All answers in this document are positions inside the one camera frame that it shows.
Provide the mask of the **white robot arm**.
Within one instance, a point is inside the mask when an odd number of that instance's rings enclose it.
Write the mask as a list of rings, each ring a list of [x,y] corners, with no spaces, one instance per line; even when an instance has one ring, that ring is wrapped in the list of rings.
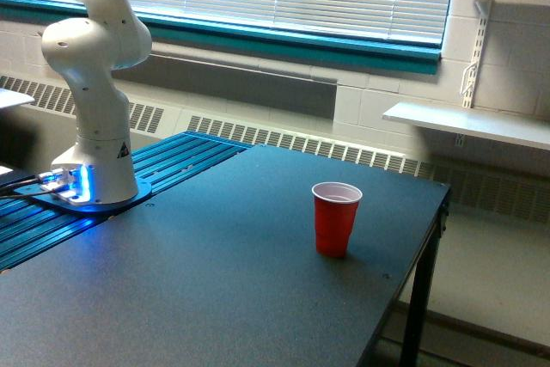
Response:
[[[55,22],[42,35],[44,58],[69,86],[76,107],[76,142],[52,162],[75,179],[46,188],[70,205],[118,204],[134,198],[138,184],[129,101],[112,73],[146,60],[152,39],[128,0],[81,1],[87,16]]]

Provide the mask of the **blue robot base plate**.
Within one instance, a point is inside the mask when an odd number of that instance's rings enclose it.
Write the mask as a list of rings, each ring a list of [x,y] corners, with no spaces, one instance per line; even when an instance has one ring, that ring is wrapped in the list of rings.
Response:
[[[144,202],[152,196],[152,187],[148,181],[137,179],[137,188],[138,192],[136,196],[113,204],[72,205],[52,194],[31,196],[30,199],[36,200],[39,204],[65,212],[87,215],[116,215]]]

